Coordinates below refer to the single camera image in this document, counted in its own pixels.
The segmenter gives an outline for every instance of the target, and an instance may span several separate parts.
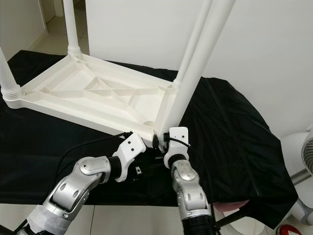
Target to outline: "white wall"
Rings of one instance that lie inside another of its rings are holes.
[[[0,46],[7,60],[45,32],[38,0],[0,0]]]
[[[89,0],[90,54],[178,69],[202,0]],[[313,1],[237,0],[204,76],[228,80],[277,136],[313,124]]]

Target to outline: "white tape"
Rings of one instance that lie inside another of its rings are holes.
[[[46,230],[54,235],[64,235],[71,221],[55,215],[42,205],[38,205],[27,217],[27,221],[34,233]]]

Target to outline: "pink object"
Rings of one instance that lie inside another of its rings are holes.
[[[242,202],[216,202],[214,203],[215,208],[219,212],[229,212],[234,211],[235,209],[239,209],[240,207],[243,207],[245,204],[247,204],[250,200],[245,200]]]

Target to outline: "black cloth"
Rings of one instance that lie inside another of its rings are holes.
[[[20,51],[9,66],[24,85],[63,56]],[[117,63],[172,81],[177,71]],[[249,199],[244,209],[274,228],[297,200],[286,171],[280,141],[258,111],[227,81],[201,78],[180,126],[189,129],[192,167],[214,201]],[[0,203],[37,204],[53,183],[61,156],[85,141],[109,136],[30,109],[10,109],[0,99]],[[66,164],[85,156],[111,156],[122,139],[85,145],[72,151]],[[159,153],[149,149],[129,168],[125,182],[110,181],[95,188],[87,204],[176,206],[170,171]],[[69,165],[59,179],[71,172]],[[135,166],[142,171],[137,176]],[[213,190],[209,190],[210,174]]]

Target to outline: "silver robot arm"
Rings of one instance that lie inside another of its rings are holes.
[[[28,216],[28,225],[18,235],[63,235],[86,202],[89,193],[109,178],[125,181],[134,158],[146,146],[137,134],[123,141],[112,157],[85,157],[74,166],[47,197]],[[164,164],[171,170],[185,235],[215,235],[211,210],[199,184],[199,176],[189,163],[188,129],[173,127],[168,133],[168,152]]]
[[[215,235],[211,210],[199,184],[199,176],[188,161],[188,129],[172,127],[165,139],[169,145],[164,164],[172,173],[184,234]]]
[[[28,225],[18,235],[63,235],[86,202],[89,193],[109,178],[123,182],[134,158],[146,146],[137,134],[124,140],[112,157],[85,157],[74,166],[47,197],[27,217]]]

